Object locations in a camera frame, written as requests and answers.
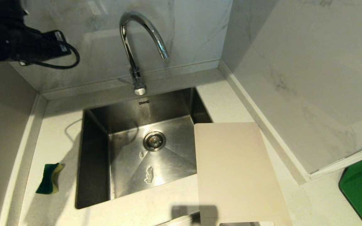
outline white cutting board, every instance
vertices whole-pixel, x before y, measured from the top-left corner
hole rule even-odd
[[[203,226],[293,225],[256,123],[196,124],[195,147]]]

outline chrome faucet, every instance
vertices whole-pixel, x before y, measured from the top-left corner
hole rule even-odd
[[[166,47],[164,46],[163,39],[161,38],[157,29],[152,24],[152,22],[150,22],[150,20],[148,20],[144,15],[136,11],[128,11],[122,15],[121,19],[119,20],[119,31],[121,33],[122,42],[124,43],[124,47],[127,52],[129,64],[131,65],[129,71],[132,75],[132,82],[133,82],[132,85],[134,86],[136,95],[143,95],[146,92],[146,84],[143,81],[142,77],[140,76],[139,67],[135,63],[135,59],[134,56],[132,55],[131,47],[129,45],[128,36],[127,36],[126,25],[131,20],[138,22],[151,35],[152,39],[155,41],[156,47],[162,59],[168,58],[168,53]]]

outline white countertop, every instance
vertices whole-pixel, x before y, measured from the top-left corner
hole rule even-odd
[[[196,86],[214,123],[253,121],[217,69],[159,81],[147,82],[148,94]],[[19,225],[150,226],[171,220],[171,209],[175,206],[191,206],[188,212],[196,209],[199,204],[197,175],[84,209],[75,208],[82,110],[134,98],[133,90],[123,86],[48,103],[30,167]],[[294,225],[362,225],[338,189],[342,171],[298,186],[265,137],[264,140]],[[58,176],[59,192],[36,194],[44,165],[58,162],[65,165]]]

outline sink drain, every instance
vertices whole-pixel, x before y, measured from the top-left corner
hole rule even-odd
[[[166,137],[161,132],[148,133],[143,140],[143,146],[149,151],[155,152],[164,147],[166,144]]]

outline stainless steel sink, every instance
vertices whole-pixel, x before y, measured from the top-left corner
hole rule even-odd
[[[209,122],[195,88],[85,110],[76,208],[195,174],[194,124]]]

